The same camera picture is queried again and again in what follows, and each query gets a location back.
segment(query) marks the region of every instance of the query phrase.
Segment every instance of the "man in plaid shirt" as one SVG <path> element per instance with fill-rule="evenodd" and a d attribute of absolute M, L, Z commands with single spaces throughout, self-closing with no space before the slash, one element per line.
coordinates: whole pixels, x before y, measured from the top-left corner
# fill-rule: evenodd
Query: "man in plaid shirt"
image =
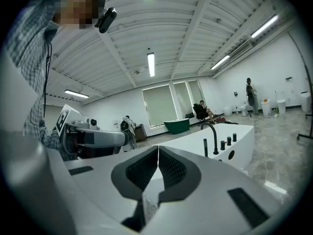
<path fill-rule="evenodd" d="M 44 119 L 44 86 L 48 46 L 59 25 L 88 28 L 97 22 L 105 0 L 30 0 L 15 19 L 4 42 L 18 72 L 37 93 L 23 126 L 23 134 L 34 137 L 48 148 L 60 151 L 63 160 L 73 159 L 64 151 L 57 131 L 50 132 Z M 68 149 L 75 149 L 72 139 Z"/>

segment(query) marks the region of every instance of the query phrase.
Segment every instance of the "black faucet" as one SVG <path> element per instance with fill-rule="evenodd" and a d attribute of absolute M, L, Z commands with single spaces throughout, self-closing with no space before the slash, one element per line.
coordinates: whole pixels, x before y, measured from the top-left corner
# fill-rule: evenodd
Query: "black faucet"
<path fill-rule="evenodd" d="M 213 131 L 213 135 L 214 135 L 214 152 L 213 152 L 213 154 L 214 154 L 214 155 L 218 155 L 219 152 L 217 151 L 217 136 L 216 136 L 215 128 L 214 128 L 213 125 L 210 124 L 209 122 L 204 122 L 204 123 L 201 125 L 201 129 L 202 129 L 202 130 L 203 130 L 203 127 L 204 127 L 205 125 L 210 126 L 211 129 L 212 129 L 212 131 Z"/>

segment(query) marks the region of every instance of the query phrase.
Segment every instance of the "air vent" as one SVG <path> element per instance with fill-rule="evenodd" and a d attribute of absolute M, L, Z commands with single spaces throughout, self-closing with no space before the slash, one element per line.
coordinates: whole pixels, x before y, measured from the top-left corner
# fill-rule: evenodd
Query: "air vent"
<path fill-rule="evenodd" d="M 238 57 L 240 57 L 242 54 L 244 54 L 247 50 L 252 48 L 252 44 L 249 42 L 245 42 L 242 45 L 240 45 L 238 48 L 236 48 L 230 55 L 229 60 L 232 62 Z"/>

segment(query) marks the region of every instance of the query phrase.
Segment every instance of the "person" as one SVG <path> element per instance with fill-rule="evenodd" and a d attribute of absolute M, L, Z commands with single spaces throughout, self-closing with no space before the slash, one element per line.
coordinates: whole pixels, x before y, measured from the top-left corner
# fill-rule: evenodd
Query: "person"
<path fill-rule="evenodd" d="M 252 85 L 251 79 L 248 77 L 246 79 L 246 94 L 248 96 L 248 101 L 250 106 L 253 108 L 254 114 L 257 116 L 259 115 L 259 104 L 258 104 L 258 98 L 257 98 L 257 91 L 255 89 L 255 86 Z"/>
<path fill-rule="evenodd" d="M 207 106 L 204 106 L 204 101 L 201 100 L 199 105 L 203 108 L 203 111 L 206 111 L 207 115 L 210 117 L 210 123 L 214 124 L 213 118 L 217 117 Z"/>
<path fill-rule="evenodd" d="M 132 140 L 133 149 L 138 148 L 136 144 L 135 128 L 136 127 L 134 125 L 134 122 L 129 118 L 129 116 L 123 117 L 123 121 L 121 122 L 121 131 L 130 130 L 133 136 L 133 140 Z"/>
<path fill-rule="evenodd" d="M 23 125 L 23 135 L 31 136 L 60 151 L 63 160 L 74 159 L 65 152 L 57 131 L 45 126 L 44 95 L 47 81 L 47 53 L 60 25 L 86 29 L 101 16 L 105 0 L 30 0 L 11 26 L 3 47 L 18 72 L 38 97 Z M 69 136 L 67 149 L 77 149 L 76 136 Z"/>

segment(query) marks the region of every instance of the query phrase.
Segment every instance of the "white bathtub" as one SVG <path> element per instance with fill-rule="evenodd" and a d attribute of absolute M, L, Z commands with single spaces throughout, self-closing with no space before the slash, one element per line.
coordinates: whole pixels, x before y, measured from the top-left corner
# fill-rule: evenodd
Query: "white bathtub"
<path fill-rule="evenodd" d="M 217 135 L 218 155 L 213 154 L 213 131 L 209 126 L 205 125 L 205 127 L 206 128 L 202 131 L 190 134 L 186 137 L 159 143 L 158 145 L 177 148 L 204 156 L 203 139 L 207 139 L 209 158 L 222 160 L 223 163 L 230 164 L 239 170 L 246 167 L 250 163 L 254 147 L 254 126 L 238 124 L 214 125 Z M 227 137 L 231 137 L 231 139 L 233 139 L 233 133 L 237 133 L 237 142 L 232 141 L 231 146 L 225 145 L 225 150 L 222 151 L 221 141 L 227 141 Z M 234 156 L 229 159 L 228 156 L 231 151 L 234 151 Z"/>

